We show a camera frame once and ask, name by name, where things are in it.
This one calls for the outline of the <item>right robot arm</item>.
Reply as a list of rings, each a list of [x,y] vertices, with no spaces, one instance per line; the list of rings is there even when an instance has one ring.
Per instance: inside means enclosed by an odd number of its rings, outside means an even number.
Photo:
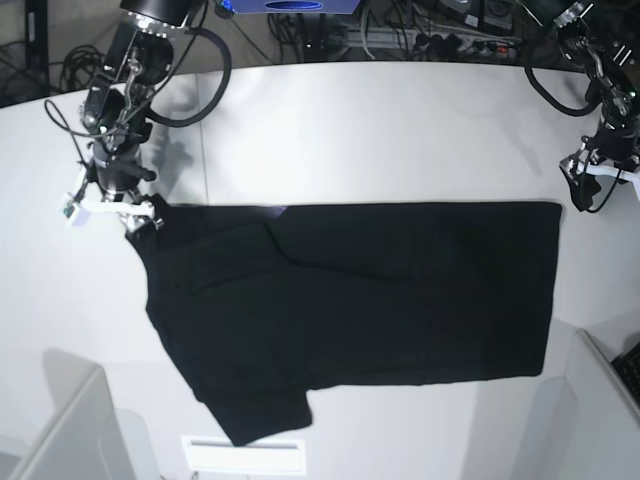
[[[226,42],[204,26],[206,1],[123,1],[120,7],[127,15],[89,82],[80,110],[83,131],[71,130],[52,101],[46,101],[45,111],[72,139],[90,141],[89,152],[79,159],[74,189],[61,204],[67,224],[81,226],[93,214],[115,214],[134,233],[163,224],[150,196],[139,191],[140,183],[157,178],[142,163],[141,145],[150,139],[156,124],[186,128],[205,119],[226,92],[232,56]],[[157,113],[152,102],[185,60],[175,56],[172,45],[179,32],[191,40],[211,42],[221,54],[223,69],[216,92],[198,113],[172,119]]]

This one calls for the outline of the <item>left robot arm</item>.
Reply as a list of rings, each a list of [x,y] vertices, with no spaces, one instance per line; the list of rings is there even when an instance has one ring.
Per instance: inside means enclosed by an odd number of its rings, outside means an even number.
[[[596,214],[618,185],[639,189],[639,3],[523,1],[521,6],[539,26],[522,55],[529,84],[566,116],[599,113],[596,132],[559,163],[574,207]],[[549,36],[589,78],[580,108],[562,104],[534,74],[533,54]]]

